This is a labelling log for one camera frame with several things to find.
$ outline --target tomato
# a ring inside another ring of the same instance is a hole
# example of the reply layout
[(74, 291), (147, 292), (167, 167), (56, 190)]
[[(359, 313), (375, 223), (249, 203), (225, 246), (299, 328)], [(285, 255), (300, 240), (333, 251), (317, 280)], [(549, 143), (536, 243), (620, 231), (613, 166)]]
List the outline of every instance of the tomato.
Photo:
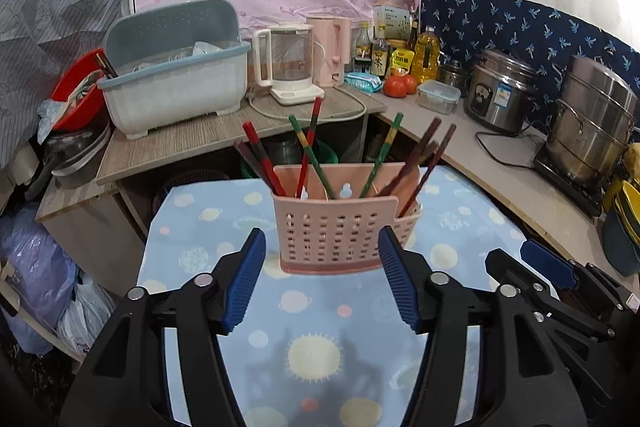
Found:
[(385, 80), (385, 85), (382, 87), (382, 92), (392, 98), (404, 98), (406, 97), (406, 84), (402, 79), (402, 76), (391, 75)]
[(416, 82), (415, 78), (410, 74), (405, 74), (401, 76), (402, 81), (404, 82), (404, 87), (406, 87), (407, 94), (415, 94), (415, 91), (418, 89), (418, 82)]

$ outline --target silver screw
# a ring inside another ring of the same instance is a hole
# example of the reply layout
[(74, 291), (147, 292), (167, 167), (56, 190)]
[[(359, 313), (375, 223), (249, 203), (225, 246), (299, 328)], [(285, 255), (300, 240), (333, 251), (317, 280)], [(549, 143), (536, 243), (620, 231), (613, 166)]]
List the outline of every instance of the silver screw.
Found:
[(213, 277), (210, 273), (201, 273), (196, 275), (196, 278), (193, 280), (196, 283), (196, 286), (200, 286), (204, 288), (204, 286), (209, 286), (213, 282)]
[(510, 284), (503, 284), (500, 286), (500, 293), (505, 297), (515, 297), (518, 294), (518, 291)]
[(142, 299), (145, 296), (145, 289), (140, 286), (136, 286), (135, 288), (130, 289), (127, 292), (127, 297), (132, 301), (137, 301), (138, 299)]
[(433, 272), (429, 279), (431, 279), (432, 283), (437, 284), (438, 286), (443, 286), (449, 282), (449, 276), (444, 272)]

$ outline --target blue tablecloth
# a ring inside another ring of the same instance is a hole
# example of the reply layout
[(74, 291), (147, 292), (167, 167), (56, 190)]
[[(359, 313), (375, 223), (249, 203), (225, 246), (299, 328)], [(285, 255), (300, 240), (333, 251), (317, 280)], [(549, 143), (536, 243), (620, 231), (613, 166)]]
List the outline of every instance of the blue tablecloth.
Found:
[[(476, 185), (447, 167), (434, 170), (418, 199), (424, 211), (407, 249), (463, 285), (495, 289), (484, 258), (502, 248), (520, 259), (522, 232)], [(179, 288), (239, 250), (253, 227), (266, 233), (267, 260), (244, 321), (220, 337), (248, 427), (398, 427), (426, 336), (402, 322), (382, 269), (284, 273), (273, 203), (262, 181), (172, 189), (151, 225), (138, 283), (151, 293)], [(190, 423), (175, 330), (165, 334), (172, 409), (177, 420)], [(478, 349), (478, 328), (469, 328), (458, 422), (472, 415)]]

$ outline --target red bowl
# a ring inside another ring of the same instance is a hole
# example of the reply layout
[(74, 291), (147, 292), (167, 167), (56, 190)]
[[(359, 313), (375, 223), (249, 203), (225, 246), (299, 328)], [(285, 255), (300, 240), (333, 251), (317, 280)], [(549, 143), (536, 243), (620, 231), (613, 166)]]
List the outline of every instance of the red bowl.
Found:
[[(82, 82), (92, 71), (99, 70), (98, 64), (95, 62), (95, 55), (103, 52), (102, 48), (87, 53), (80, 58), (73, 66), (71, 66), (51, 93), (51, 98), (57, 102), (66, 102), (69, 95), (73, 92), (78, 84)], [(73, 111), (68, 112), (53, 126), (54, 131), (76, 131), (86, 126), (92, 118), (98, 114), (98, 111), (104, 107), (104, 95), (94, 84), (86, 96), (80, 101)]]

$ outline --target pink kettle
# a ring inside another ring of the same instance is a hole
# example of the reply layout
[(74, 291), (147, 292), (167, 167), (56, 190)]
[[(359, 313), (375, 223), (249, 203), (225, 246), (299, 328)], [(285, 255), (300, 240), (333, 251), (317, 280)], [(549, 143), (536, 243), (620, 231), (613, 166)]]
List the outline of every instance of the pink kettle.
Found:
[(313, 79), (320, 87), (344, 83), (344, 65), (351, 61), (351, 20), (344, 17), (307, 17), (314, 27), (314, 41), (320, 48), (314, 53)]

